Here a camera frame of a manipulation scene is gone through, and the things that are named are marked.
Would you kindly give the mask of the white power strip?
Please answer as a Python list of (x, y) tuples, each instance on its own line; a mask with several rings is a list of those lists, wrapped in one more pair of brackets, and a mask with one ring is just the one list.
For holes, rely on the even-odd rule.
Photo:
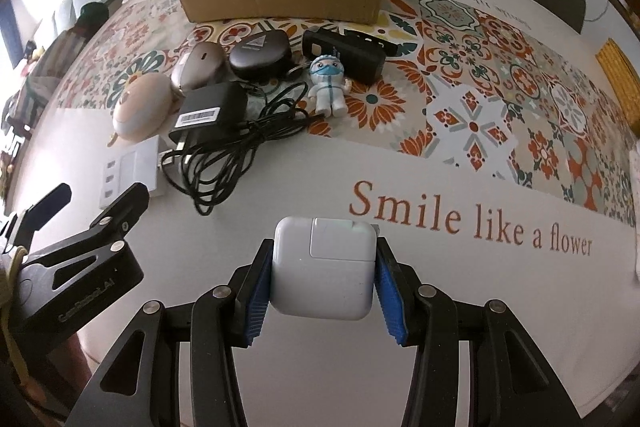
[(160, 172), (164, 145), (163, 139), (154, 135), (109, 159), (103, 168), (99, 208), (111, 205), (134, 183), (144, 184), (151, 197), (162, 196), (166, 191), (166, 181)]

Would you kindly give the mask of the woven wicker box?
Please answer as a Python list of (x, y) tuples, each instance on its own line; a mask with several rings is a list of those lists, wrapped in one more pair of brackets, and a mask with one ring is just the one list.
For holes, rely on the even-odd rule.
[(640, 80), (626, 54), (611, 38), (596, 55), (606, 78), (620, 102), (623, 114), (635, 135), (640, 127)]

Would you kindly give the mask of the beige round hand warmer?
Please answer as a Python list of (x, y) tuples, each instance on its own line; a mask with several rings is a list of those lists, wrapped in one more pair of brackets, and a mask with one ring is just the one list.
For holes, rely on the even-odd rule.
[(164, 74), (148, 72), (128, 83), (114, 108), (113, 133), (107, 146), (118, 139), (148, 139), (169, 115), (173, 101), (171, 80)]

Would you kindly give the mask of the medic figurine white blue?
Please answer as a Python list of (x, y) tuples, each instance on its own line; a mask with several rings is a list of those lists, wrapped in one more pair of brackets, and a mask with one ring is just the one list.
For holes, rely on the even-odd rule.
[(311, 62), (309, 76), (312, 87), (308, 95), (314, 113), (326, 118), (346, 116), (345, 96), (349, 94), (352, 83), (345, 77), (342, 62), (333, 55), (320, 55)]

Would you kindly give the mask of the white square power adapter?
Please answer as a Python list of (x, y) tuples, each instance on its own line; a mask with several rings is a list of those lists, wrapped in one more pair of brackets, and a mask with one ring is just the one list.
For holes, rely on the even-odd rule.
[(363, 319), (371, 309), (377, 239), (366, 222), (282, 219), (273, 237), (271, 304), (293, 317)]

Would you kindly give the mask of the black power adapter with cable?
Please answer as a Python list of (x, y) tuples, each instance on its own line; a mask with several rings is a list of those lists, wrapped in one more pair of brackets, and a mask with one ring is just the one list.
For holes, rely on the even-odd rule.
[(188, 196), (200, 216), (209, 216), (252, 168), (259, 147), (322, 121), (322, 115), (303, 106), (308, 91), (307, 83), (299, 81), (272, 98), (264, 96), (254, 117), (247, 115), (245, 82), (214, 83), (189, 92), (169, 132), (174, 147), (160, 156), (166, 182)]

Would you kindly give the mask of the silver oval device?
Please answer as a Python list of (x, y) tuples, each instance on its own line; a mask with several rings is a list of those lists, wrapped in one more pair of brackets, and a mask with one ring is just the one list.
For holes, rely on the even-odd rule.
[(171, 72), (172, 89), (182, 96), (224, 80), (227, 54), (216, 42), (203, 41), (184, 52)]

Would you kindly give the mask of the black flashlight with strap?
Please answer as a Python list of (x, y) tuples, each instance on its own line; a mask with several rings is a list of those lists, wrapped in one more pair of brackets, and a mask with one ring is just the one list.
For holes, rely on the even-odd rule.
[(345, 29), (341, 34), (311, 28), (303, 33), (302, 50), (309, 60), (320, 55), (335, 56), (344, 66), (346, 77), (372, 86), (381, 77), (386, 58), (398, 55), (399, 46), (356, 30)]

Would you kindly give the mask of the dark grey Sika case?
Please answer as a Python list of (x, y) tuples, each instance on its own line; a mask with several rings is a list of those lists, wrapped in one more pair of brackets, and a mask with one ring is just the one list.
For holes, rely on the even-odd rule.
[(261, 82), (284, 78), (293, 66), (288, 35), (284, 30), (273, 29), (248, 36), (232, 48), (229, 64), (242, 80)]

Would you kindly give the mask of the patterned tablecloth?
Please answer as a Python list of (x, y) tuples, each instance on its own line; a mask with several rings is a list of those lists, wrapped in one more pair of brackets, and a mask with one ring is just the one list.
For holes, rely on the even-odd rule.
[[(629, 151), (636, 145), (588, 44), (529, 0), (384, 0), (374, 26), (400, 44), (344, 118), (259, 147), (208, 217), (171, 187), (128, 236), (145, 278), (81, 331), (100, 361), (149, 299), (194, 300), (253, 258), (286, 216), (375, 223), (401, 262), (450, 297), (504, 300), (582, 415), (639, 363), (639, 271)], [(227, 49), (252, 30), (306, 20), (194, 26), (179, 0), (128, 0), (53, 95), (23, 153), (9, 205), (60, 182), (72, 200), (35, 248), (96, 217), (111, 113), (129, 78), (175, 62), (198, 38)], [(413, 352), (378, 303), (359, 322), (269, 309), (236, 351), (251, 426), (397, 426)]]

